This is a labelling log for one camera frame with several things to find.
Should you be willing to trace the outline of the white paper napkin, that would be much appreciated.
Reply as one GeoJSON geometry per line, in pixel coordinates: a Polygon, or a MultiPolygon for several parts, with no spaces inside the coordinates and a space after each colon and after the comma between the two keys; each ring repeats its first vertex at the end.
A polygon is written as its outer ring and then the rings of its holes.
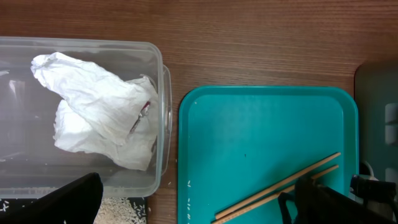
{"type": "Polygon", "coordinates": [[[148,76],[124,81],[94,62],[60,52],[36,56],[30,69],[61,97],[55,147],[102,154],[127,169],[148,169],[159,132],[159,96],[148,76]]]}

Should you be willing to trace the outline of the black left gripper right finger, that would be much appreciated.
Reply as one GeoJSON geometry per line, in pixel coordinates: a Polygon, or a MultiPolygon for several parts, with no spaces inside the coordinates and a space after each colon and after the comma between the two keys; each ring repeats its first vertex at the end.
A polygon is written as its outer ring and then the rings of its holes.
{"type": "MultiPolygon", "coordinates": [[[[363,199],[362,204],[319,184],[312,179],[299,179],[295,184],[296,220],[299,223],[393,223],[367,208],[370,200],[363,199]]],[[[397,205],[385,203],[397,215],[397,205]]]]}

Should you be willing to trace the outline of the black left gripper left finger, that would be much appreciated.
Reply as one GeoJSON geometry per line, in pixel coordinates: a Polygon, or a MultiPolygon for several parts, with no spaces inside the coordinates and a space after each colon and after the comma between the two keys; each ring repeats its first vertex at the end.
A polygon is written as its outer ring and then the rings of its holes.
{"type": "Polygon", "coordinates": [[[103,183],[89,173],[1,217],[1,223],[93,223],[103,198],[103,183]]]}

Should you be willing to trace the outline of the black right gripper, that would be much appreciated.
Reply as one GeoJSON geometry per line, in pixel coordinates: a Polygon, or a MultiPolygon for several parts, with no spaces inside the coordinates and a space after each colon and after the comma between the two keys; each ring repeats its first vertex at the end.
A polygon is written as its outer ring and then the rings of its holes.
{"type": "MultiPolygon", "coordinates": [[[[350,191],[355,196],[365,200],[391,204],[397,195],[397,186],[393,182],[370,180],[359,175],[354,175],[351,178],[350,191]]],[[[283,224],[292,224],[292,218],[287,208],[287,201],[295,202],[295,197],[282,192],[277,199],[283,224]]]]}

